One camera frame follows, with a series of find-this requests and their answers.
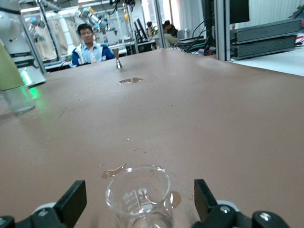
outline water droplet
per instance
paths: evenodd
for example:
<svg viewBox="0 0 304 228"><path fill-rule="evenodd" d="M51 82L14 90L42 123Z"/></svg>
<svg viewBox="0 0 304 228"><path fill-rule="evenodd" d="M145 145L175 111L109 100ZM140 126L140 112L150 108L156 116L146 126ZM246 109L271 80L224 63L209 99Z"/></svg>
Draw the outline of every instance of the water droplet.
<svg viewBox="0 0 304 228"><path fill-rule="evenodd" d="M122 170L124 170L125 166L127 164L123 164L121 166L119 166L118 168L114 169L114 170L106 170L103 172L103 175L101 176L104 179L108 179L110 177L113 177L115 175L117 175L119 172L121 172Z"/></svg>
<svg viewBox="0 0 304 228"><path fill-rule="evenodd" d="M177 191L170 191L170 204L171 208L176 208L181 203L181 195Z"/></svg>
<svg viewBox="0 0 304 228"><path fill-rule="evenodd" d="M121 81L118 82L118 84L119 85L121 85L123 83L134 84L134 83L137 83L137 82L140 82L140 81L143 81L143 79L142 78L133 77L133 78L130 78L130 79L121 80Z"/></svg>

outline screw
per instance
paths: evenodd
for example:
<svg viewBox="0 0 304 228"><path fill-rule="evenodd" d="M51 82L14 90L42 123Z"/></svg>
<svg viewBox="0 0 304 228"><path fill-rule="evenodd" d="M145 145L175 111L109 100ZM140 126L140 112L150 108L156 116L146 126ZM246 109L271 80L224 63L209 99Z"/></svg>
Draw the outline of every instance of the screw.
<svg viewBox="0 0 304 228"><path fill-rule="evenodd" d="M271 220L271 216L268 215L268 214L265 213L265 212L262 212L262 213L260 214L260 217L261 217L262 219L264 219L265 221L270 221L270 220Z"/></svg>
<svg viewBox="0 0 304 228"><path fill-rule="evenodd" d="M229 209L229 207L227 207L227 206L221 206L220 208L219 208L221 211L223 211L224 213L229 213L230 212L230 209Z"/></svg>
<svg viewBox="0 0 304 228"><path fill-rule="evenodd" d="M38 216L43 217L43 216L45 216L46 214L48 214L48 211L45 210L45 209L43 209L42 211L40 211L40 212L38 213Z"/></svg>
<svg viewBox="0 0 304 228"><path fill-rule="evenodd" d="M5 224L5 223L6 223L6 220L3 219L3 218L0 218L0 226L3 225L3 224Z"/></svg>

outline fluorescent light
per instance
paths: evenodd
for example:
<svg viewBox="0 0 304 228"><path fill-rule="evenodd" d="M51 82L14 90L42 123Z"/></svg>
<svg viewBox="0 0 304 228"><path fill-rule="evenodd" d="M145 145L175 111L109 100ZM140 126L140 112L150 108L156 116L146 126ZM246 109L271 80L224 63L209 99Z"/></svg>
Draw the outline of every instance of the fluorescent light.
<svg viewBox="0 0 304 228"><path fill-rule="evenodd" d="M95 1L95 0L78 0L78 3L83 3L83 2L87 2L87 1Z"/></svg>
<svg viewBox="0 0 304 228"><path fill-rule="evenodd" d="M31 11L36 11L36 10L39 10L39 9L40 9L39 7L33 7L33 8L22 9L22 10L20 10L20 12L21 13L31 12Z"/></svg>

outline brown table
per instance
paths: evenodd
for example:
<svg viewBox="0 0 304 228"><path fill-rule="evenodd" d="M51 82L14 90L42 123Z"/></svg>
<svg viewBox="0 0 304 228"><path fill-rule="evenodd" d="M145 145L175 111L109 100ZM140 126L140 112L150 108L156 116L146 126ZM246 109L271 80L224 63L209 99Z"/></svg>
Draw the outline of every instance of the brown table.
<svg viewBox="0 0 304 228"><path fill-rule="evenodd" d="M0 214L20 221L85 180L76 227L115 227L105 170L160 165L181 195L176 228L198 220L194 179L248 215L304 224L304 77L156 50L45 75L36 108L0 99ZM118 82L142 78L136 84Z"/></svg>

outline tabletop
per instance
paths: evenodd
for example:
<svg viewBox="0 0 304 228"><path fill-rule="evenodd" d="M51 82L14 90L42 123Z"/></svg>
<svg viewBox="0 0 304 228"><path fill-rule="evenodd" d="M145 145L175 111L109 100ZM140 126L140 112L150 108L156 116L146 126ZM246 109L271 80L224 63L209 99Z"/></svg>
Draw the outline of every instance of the tabletop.
<svg viewBox="0 0 304 228"><path fill-rule="evenodd" d="M181 197L176 228L199 220L195 179L245 215L303 226L304 77L169 49L120 61L46 74L24 114L0 99L0 215L25 219L85 180L76 227L114 228L103 172L152 164Z"/></svg>

